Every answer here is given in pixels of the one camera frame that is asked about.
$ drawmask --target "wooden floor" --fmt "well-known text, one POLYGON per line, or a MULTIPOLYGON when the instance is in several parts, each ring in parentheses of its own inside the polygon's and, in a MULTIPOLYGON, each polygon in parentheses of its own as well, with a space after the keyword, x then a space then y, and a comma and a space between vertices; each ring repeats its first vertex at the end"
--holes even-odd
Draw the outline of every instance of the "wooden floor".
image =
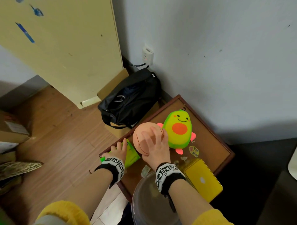
POLYGON ((99 153, 117 138, 104 129, 97 104, 79 110, 56 89, 47 87, 12 112, 32 133, 17 148, 18 160, 44 165, 0 199, 17 224, 32 224, 49 203, 60 200, 99 164, 99 153))

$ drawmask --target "pink plush fin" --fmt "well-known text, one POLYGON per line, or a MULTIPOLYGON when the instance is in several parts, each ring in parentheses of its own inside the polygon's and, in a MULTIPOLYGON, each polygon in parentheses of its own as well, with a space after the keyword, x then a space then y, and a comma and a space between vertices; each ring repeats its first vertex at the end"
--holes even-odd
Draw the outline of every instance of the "pink plush fin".
POLYGON ((175 150, 177 154, 182 155, 184 153, 184 151, 182 149, 176 149, 175 150))
POLYGON ((196 134, 192 132, 190 141, 193 141, 196 138, 196 134))
POLYGON ((159 126, 159 127, 163 127, 163 124, 162 123, 157 123, 157 125, 159 126))

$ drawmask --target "yellow laptop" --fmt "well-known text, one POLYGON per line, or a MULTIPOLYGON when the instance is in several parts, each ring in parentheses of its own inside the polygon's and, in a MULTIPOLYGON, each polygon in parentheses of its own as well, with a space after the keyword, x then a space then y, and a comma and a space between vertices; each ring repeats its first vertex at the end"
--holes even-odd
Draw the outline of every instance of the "yellow laptop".
POLYGON ((222 192, 223 186, 202 159, 195 159, 183 171, 192 186, 207 202, 222 192))

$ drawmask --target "electrical outlet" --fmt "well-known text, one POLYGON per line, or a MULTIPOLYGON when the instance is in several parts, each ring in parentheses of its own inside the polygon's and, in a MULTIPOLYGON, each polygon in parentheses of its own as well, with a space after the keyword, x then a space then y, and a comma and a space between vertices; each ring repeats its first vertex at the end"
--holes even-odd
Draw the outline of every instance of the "electrical outlet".
POLYGON ((148 47, 144 46, 142 49, 142 60, 148 66, 153 64, 154 53, 148 47))

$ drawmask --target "orange ball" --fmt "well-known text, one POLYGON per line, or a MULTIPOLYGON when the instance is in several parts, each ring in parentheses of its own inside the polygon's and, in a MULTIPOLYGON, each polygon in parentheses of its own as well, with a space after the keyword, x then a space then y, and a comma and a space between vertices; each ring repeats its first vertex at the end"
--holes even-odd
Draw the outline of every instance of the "orange ball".
POLYGON ((156 143, 156 137, 153 131, 151 130, 151 127, 155 127, 157 129, 160 129, 162 132, 162 139, 164 137, 163 130, 155 123, 142 123, 140 124, 133 133, 133 144, 135 149, 142 155, 148 156, 149 155, 149 147, 147 146, 146 140, 144 136, 142 135, 142 131, 146 131, 149 136, 151 137, 153 143, 156 143))

